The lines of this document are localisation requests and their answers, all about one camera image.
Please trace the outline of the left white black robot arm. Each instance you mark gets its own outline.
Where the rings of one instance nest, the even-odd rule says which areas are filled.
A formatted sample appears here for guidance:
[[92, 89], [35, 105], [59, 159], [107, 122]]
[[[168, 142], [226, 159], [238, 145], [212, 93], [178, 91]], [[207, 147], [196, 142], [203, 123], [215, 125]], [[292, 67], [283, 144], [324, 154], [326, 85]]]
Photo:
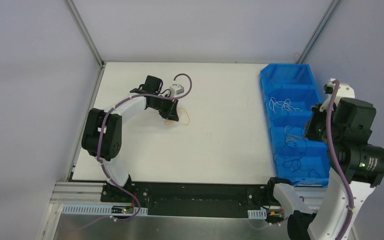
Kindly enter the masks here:
[[87, 114], [81, 147], [96, 158], [120, 202], [129, 201], [133, 195], [133, 189], [126, 185], [130, 174], [120, 157], [123, 125], [147, 109], [156, 110], [164, 120], [177, 122], [179, 99], [189, 93], [176, 82], [165, 90], [162, 87], [162, 79], [149, 75], [121, 101], [106, 109], [92, 108]]

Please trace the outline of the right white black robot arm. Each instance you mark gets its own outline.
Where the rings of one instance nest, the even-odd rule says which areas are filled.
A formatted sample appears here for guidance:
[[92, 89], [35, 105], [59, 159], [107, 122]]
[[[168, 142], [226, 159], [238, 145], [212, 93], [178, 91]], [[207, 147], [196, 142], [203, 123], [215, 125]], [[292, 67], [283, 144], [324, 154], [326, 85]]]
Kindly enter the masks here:
[[325, 196], [317, 212], [307, 207], [285, 178], [271, 177], [264, 190], [270, 205], [281, 204], [291, 240], [345, 240], [366, 199], [384, 178], [384, 148], [369, 144], [375, 107], [342, 97], [327, 109], [312, 109], [305, 137], [327, 145], [330, 160]]

